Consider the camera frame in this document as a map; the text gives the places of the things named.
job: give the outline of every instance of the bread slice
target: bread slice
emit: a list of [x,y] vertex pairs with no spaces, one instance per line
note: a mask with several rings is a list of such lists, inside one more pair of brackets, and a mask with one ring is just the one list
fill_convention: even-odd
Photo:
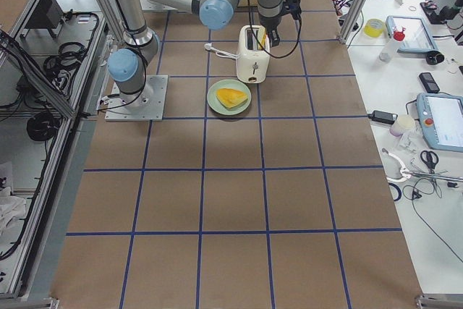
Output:
[[247,94],[232,88],[220,88],[216,91],[218,101],[228,109],[234,108],[247,100]]

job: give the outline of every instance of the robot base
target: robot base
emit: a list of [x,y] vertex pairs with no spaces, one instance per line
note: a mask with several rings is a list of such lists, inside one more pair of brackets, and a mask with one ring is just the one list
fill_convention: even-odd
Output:
[[[140,108],[130,108],[129,106],[121,106],[122,101],[120,98],[112,98],[109,100],[108,108],[117,106],[117,109],[108,110],[105,120],[108,122],[161,121],[166,100],[167,80],[167,75],[147,75],[146,83],[154,91],[149,102]],[[111,93],[119,93],[115,83]]]

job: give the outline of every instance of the plate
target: plate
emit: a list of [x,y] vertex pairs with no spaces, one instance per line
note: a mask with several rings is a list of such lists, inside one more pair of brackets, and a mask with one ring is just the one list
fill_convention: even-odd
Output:
[[[216,92],[221,88],[232,88],[234,90],[240,90],[247,95],[247,100],[240,105],[234,106],[231,109],[227,109],[222,103],[217,99]],[[236,115],[240,112],[243,112],[251,104],[251,91],[250,89],[241,81],[238,80],[220,80],[214,83],[208,91],[208,104],[209,106],[219,114],[222,115]]]

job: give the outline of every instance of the white desk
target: white desk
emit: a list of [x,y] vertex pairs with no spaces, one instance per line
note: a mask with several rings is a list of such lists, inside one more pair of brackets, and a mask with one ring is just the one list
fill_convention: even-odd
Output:
[[[363,7],[365,22],[370,18],[386,20],[390,14],[423,17],[420,2],[423,0],[404,0],[399,6],[395,0],[367,0]],[[433,35],[448,35],[445,25],[429,25]],[[403,55],[393,58],[386,64],[379,60],[381,49],[388,41],[386,34],[380,38],[370,38],[360,32],[352,41],[349,55],[357,76],[360,91],[367,111],[374,109],[406,114],[405,103],[416,99],[417,94],[425,92],[418,80],[421,72],[431,72],[442,91],[463,96],[463,75],[458,70],[455,59],[463,65],[463,47],[458,46],[452,38],[436,40],[439,51],[446,61],[436,66],[426,64],[424,58],[406,58]],[[418,158],[420,151],[427,148],[425,141],[417,142],[418,152],[413,155],[398,146],[399,139],[388,132],[388,127],[371,122],[378,151],[387,148],[399,155],[406,164],[416,157],[415,163],[425,169]],[[463,176],[463,153],[436,151],[440,162],[437,170],[447,169],[450,176]],[[398,175],[398,164],[388,156],[381,155],[387,175]],[[405,185],[413,185],[414,179]],[[449,189],[445,182],[439,182],[443,197],[423,196],[415,201],[415,207],[423,218],[447,241],[455,252],[463,258],[463,185]],[[402,198],[396,203],[397,213],[407,239],[417,277],[426,294],[463,293],[463,263],[440,241],[418,218],[412,202]],[[391,257],[393,250],[388,250]]]

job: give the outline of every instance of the red cap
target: red cap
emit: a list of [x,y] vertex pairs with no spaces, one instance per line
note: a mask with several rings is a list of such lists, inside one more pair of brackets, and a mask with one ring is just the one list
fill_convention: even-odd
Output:
[[397,40],[397,41],[403,41],[403,40],[405,39],[405,33],[404,33],[404,31],[405,31],[405,28],[403,28],[403,27],[402,27],[402,31],[401,31],[401,32],[399,32],[399,31],[397,30],[397,28],[394,29],[394,39]]

